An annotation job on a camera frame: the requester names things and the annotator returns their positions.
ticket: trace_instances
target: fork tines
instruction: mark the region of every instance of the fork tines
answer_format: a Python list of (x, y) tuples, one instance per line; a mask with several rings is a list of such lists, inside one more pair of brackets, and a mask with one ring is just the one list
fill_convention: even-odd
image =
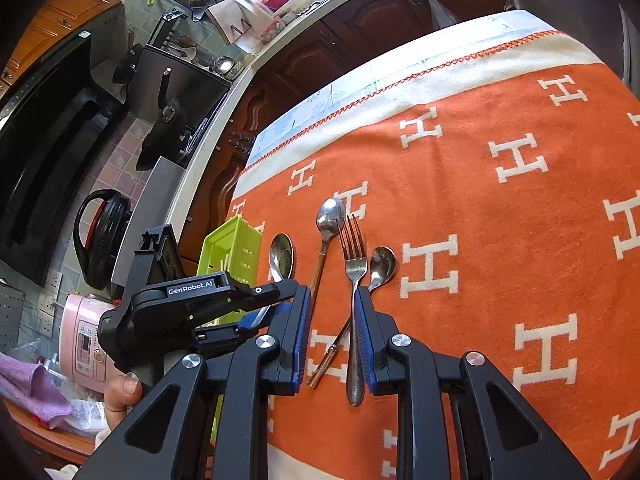
[(365, 258), (367, 253), (365, 252), (362, 233), (360, 232), (355, 216), (351, 215), (350, 217), (347, 215), (346, 221), (344, 218), (338, 218), (336, 223), (338, 224), (338, 233), (340, 234), (340, 244), (342, 245), (344, 259), (354, 260), (356, 258)]

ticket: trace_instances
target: metal fork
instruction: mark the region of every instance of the metal fork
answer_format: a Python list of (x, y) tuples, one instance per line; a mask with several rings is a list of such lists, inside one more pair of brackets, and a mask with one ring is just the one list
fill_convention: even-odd
[(367, 273), (367, 251), (364, 247), (362, 234), (355, 217), (347, 216), (346, 221), (339, 219), (338, 232), (344, 254), (344, 269), (351, 280), (351, 330), (349, 335), (349, 364), (347, 368), (347, 399), (351, 406), (358, 406), (364, 398), (364, 373), (360, 361), (360, 349), (356, 341), (354, 330), (354, 300), (360, 280)]

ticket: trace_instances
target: silver bolt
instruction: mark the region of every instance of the silver bolt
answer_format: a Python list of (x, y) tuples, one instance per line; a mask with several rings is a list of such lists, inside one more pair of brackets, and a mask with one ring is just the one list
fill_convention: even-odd
[(411, 338), (405, 334), (396, 334), (391, 338), (391, 342), (399, 347), (409, 346), (411, 344)]
[(275, 345), (276, 339), (272, 335), (261, 335), (255, 340), (255, 343), (259, 348), (270, 348)]
[(480, 352), (469, 352), (466, 355), (466, 362), (472, 366), (480, 366), (484, 364), (484, 356)]
[(198, 354), (188, 354), (182, 358), (182, 366), (185, 368), (195, 368), (201, 361), (202, 359)]

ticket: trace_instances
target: human hand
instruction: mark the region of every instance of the human hand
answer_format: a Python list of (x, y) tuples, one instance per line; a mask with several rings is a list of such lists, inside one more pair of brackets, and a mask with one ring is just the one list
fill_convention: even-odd
[(104, 391), (104, 415), (111, 431), (127, 415), (127, 406), (133, 406), (142, 398), (142, 384), (131, 377), (115, 376)]

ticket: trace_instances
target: purple cloth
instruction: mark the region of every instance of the purple cloth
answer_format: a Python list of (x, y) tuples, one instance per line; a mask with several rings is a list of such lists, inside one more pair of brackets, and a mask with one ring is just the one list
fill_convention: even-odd
[(23, 363), (0, 353), (0, 389), (43, 422), (71, 415), (71, 402), (42, 365)]

